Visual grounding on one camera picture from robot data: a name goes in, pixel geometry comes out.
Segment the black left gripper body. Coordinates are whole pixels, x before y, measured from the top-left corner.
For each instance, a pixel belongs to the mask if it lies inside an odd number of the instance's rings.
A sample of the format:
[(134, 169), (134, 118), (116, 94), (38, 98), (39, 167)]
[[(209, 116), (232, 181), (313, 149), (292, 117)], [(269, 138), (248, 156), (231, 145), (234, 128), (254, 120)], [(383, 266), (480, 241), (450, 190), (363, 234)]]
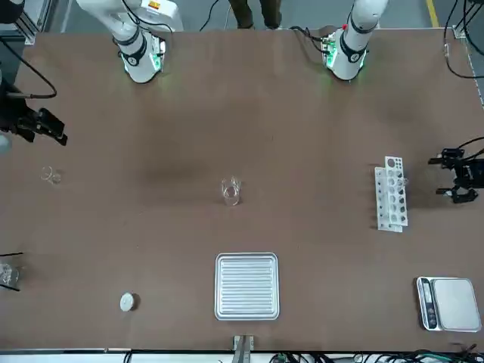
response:
[(458, 161), (455, 175), (455, 184), (460, 188), (483, 188), (483, 159)]

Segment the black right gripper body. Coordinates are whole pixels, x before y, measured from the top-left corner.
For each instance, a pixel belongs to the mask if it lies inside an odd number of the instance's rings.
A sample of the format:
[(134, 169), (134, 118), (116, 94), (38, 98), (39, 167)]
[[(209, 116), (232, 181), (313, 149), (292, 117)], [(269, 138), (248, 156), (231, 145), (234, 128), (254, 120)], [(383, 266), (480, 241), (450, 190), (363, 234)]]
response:
[(1, 99), (1, 130), (10, 132), (26, 116), (29, 108), (26, 101), (21, 98)]

